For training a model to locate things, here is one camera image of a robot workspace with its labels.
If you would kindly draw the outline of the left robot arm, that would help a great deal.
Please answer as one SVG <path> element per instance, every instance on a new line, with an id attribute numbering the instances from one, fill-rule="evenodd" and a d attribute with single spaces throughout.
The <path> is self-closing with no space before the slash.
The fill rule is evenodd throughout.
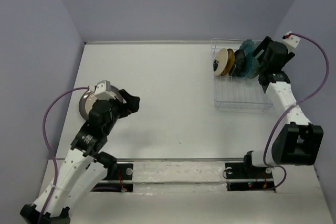
<path id="1" fill-rule="evenodd" d="M 75 205 L 100 181 L 119 174 L 117 158 L 102 148 L 117 120 L 138 112 L 140 97 L 101 84 L 94 90 L 96 100 L 62 165 L 54 166 L 54 177 L 44 192 L 22 207 L 20 215 L 27 223 L 70 223 Z"/>

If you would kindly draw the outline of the black round plate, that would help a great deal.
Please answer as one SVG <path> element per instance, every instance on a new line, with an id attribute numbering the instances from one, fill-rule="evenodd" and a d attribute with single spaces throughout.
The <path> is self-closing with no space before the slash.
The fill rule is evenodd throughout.
<path id="1" fill-rule="evenodd" d="M 241 49 L 236 50 L 234 52 L 234 56 L 235 56 L 235 61 L 234 61 L 234 64 L 232 66 L 232 69 L 229 72 L 229 75 L 231 77 L 238 76 L 238 74 L 241 72 L 242 67 L 244 65 L 244 62 L 245 62 L 245 53 Z"/>

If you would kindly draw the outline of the light green flower plate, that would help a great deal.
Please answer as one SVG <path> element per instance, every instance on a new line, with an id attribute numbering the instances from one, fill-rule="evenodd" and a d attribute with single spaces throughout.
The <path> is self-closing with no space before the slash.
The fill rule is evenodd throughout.
<path id="1" fill-rule="evenodd" d="M 246 77 L 253 79 L 255 78 L 258 73 L 258 68 L 259 68 L 259 62 L 258 62 L 258 57 L 261 55 L 262 50 L 260 50 L 256 56 L 253 55 L 254 50 L 260 45 L 260 41 L 253 41 L 253 40 L 248 40 L 248 45 L 249 45 L 249 51 L 246 56 L 247 60 L 247 66 L 248 66 L 248 72 L 246 74 Z"/>

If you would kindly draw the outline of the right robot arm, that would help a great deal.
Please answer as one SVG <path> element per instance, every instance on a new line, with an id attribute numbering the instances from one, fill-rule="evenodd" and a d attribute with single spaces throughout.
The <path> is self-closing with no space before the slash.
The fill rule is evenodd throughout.
<path id="1" fill-rule="evenodd" d="M 323 138 L 323 129 L 305 116 L 300 105 L 316 95 L 321 88 L 297 101 L 284 66 L 295 56 L 304 36 L 293 32 L 282 41 L 266 37 L 254 50 L 259 63 L 258 81 L 279 114 L 266 146 L 261 151 L 249 151 L 244 156 L 241 171 L 248 178 L 258 175 L 262 168 L 282 165 L 311 166 L 315 163 Z"/>

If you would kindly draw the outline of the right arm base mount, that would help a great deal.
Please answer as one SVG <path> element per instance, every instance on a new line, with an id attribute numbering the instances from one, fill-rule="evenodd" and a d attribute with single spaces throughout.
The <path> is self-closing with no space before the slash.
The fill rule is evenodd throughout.
<path id="1" fill-rule="evenodd" d="M 243 162 L 226 162 L 222 176 L 228 191 L 275 191 L 272 171 L 266 168 L 246 168 Z"/>

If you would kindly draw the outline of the teal scalloped plate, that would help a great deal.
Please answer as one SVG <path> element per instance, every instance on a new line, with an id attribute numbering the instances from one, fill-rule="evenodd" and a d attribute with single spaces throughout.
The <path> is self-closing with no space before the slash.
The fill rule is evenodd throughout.
<path id="1" fill-rule="evenodd" d="M 245 58 L 238 77 L 244 77 L 249 72 L 253 63 L 255 43 L 251 39 L 247 39 L 241 44 L 239 49 L 245 54 Z"/>

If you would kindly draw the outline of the amber patterned plate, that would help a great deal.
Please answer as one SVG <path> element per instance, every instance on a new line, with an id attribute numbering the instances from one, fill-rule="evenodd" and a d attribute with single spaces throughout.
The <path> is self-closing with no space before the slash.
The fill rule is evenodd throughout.
<path id="1" fill-rule="evenodd" d="M 224 69 L 224 75 L 229 74 L 229 72 L 231 71 L 234 62 L 235 62 L 235 55 L 234 55 L 234 51 L 230 48 L 227 49 L 228 52 L 228 60 L 227 60 L 227 64 L 226 67 Z"/>

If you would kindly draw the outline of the cream plate with black spot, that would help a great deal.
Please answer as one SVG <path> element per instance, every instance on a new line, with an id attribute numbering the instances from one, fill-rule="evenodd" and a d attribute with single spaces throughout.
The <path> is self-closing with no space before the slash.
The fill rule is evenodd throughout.
<path id="1" fill-rule="evenodd" d="M 225 70 L 227 63 L 228 63 L 228 50 L 226 48 L 223 48 L 217 53 L 213 61 L 214 76 L 220 76 Z"/>

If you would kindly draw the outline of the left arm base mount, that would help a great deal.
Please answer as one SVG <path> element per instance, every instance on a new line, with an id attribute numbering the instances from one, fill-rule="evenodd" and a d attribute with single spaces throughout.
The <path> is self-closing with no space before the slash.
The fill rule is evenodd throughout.
<path id="1" fill-rule="evenodd" d="M 92 192 L 131 193 L 133 192 L 133 164 L 118 163 L 114 172 L 108 172 L 107 176 L 97 183 Z"/>

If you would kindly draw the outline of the grey brown rimmed plate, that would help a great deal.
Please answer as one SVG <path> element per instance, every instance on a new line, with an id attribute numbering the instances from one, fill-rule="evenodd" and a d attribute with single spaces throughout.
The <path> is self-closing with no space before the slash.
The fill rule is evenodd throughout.
<path id="1" fill-rule="evenodd" d="M 115 86 L 111 85 L 110 86 L 111 91 L 115 94 L 115 97 L 120 101 L 120 102 L 124 102 L 124 98 L 121 96 L 118 88 L 116 88 Z M 95 93 L 94 93 L 94 89 L 90 88 L 88 91 L 86 91 L 80 98 L 79 100 L 79 105 L 78 105 L 78 109 L 79 109 L 79 113 L 81 115 L 81 117 L 86 121 L 88 119 L 88 113 L 89 111 L 92 109 L 92 106 L 94 104 L 94 102 L 96 101 L 96 97 L 95 97 Z"/>

